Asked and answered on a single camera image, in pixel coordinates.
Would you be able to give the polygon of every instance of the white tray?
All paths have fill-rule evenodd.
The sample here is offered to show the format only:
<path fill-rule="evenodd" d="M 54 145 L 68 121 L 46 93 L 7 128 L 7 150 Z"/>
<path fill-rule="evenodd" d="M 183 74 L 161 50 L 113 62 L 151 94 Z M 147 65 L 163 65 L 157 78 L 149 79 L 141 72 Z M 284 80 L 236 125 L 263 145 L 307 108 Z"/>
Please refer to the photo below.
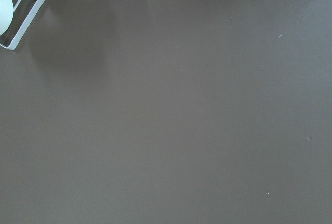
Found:
<path fill-rule="evenodd" d="M 17 0 L 17 2 L 15 4 L 15 11 L 17 11 L 17 9 L 22 6 L 23 1 L 24 0 Z M 20 42 L 20 40 L 22 39 L 25 31 L 31 24 L 32 20 L 36 16 L 37 12 L 41 8 L 44 1 L 45 0 L 36 0 L 34 2 L 33 6 L 31 7 L 31 9 L 27 13 L 25 13 L 23 15 L 23 17 L 21 17 L 21 20 L 19 21 L 19 23 L 16 23 L 16 24 L 13 23 L 9 27 L 9 29 L 2 36 L 0 36 L 0 38 L 1 38 L 0 46 L 1 47 L 5 48 L 5 49 L 9 49 L 9 50 L 14 50 L 17 47 L 17 45 Z M 11 28 L 12 28 L 12 30 L 15 31 L 13 34 L 9 34 L 10 31 L 12 31 L 12 30 L 10 30 Z"/>

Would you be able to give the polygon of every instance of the gray surface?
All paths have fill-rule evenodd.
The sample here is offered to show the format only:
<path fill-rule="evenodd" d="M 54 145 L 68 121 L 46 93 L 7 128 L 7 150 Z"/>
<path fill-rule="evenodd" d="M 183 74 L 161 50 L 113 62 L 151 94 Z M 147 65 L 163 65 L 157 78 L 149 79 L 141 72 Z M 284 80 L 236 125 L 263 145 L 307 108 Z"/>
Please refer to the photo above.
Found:
<path fill-rule="evenodd" d="M 1 223 L 331 223 L 331 4 L 47 0 L 0 50 Z"/>

